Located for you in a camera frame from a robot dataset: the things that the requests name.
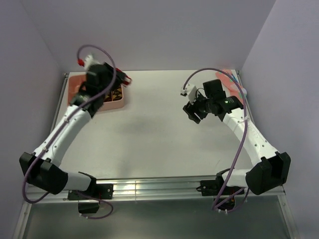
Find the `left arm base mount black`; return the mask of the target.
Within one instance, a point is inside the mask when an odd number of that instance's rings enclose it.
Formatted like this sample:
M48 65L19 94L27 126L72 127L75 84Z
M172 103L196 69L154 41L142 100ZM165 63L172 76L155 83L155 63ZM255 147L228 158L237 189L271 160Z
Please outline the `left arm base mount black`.
M68 192L68 201L78 201L78 212L80 216L97 220L110 216L114 211L114 206L107 200L112 199L114 185L111 183L97 184L92 192L80 192L70 190ZM110 211L104 216L93 216L102 206L109 206Z

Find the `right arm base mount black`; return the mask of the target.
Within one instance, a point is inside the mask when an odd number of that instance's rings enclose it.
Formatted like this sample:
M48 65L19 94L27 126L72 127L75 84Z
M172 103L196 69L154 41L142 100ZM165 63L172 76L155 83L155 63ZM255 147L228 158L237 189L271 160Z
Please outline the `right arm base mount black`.
M225 172L228 172L229 169L225 169L221 172L218 172L216 174L215 179L213 180L201 180L200 185L196 188L197 192L200 192L202 196L217 196L224 180L222 178L222 174ZM230 196L237 191L239 191L241 188L238 186L232 186L228 187L226 186L224 191L222 192L222 196ZM233 196L229 200L227 200L224 204L218 207L219 210L222 211L229 211L233 210L235 208L235 197Z

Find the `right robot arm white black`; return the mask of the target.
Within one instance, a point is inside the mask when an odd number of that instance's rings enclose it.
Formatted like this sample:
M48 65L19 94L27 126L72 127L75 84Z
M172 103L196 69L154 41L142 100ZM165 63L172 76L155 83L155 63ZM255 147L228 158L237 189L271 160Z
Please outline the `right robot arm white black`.
M187 84L180 90L182 96L188 97L183 110L188 118L200 123L208 114L213 114L226 125L246 150L252 168L226 169L219 172L216 190L227 194L233 187L249 188L255 195L260 195L286 183L291 158L286 152L280 153L260 133L248 119L244 106L236 96L228 97L220 80L203 83L205 94L197 91L193 84Z

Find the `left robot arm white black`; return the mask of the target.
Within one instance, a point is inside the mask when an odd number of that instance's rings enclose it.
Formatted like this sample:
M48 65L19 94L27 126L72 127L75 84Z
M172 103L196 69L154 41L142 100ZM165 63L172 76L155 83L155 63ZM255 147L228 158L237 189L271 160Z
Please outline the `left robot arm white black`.
M24 174L23 186L31 184L47 193L79 191L86 199L95 197L97 179L89 174L60 169L62 159L81 129L103 106L110 91L128 85L130 78L107 63L92 64L78 92L69 101L63 118L33 153L23 153L19 163Z

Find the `red white striped sock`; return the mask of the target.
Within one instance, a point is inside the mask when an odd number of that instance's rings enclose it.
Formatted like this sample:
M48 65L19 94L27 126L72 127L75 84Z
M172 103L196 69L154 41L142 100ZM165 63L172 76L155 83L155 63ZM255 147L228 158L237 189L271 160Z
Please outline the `red white striped sock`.
M122 85L124 87L129 86L132 83L132 78L130 78L129 76L125 75L125 77L122 80Z

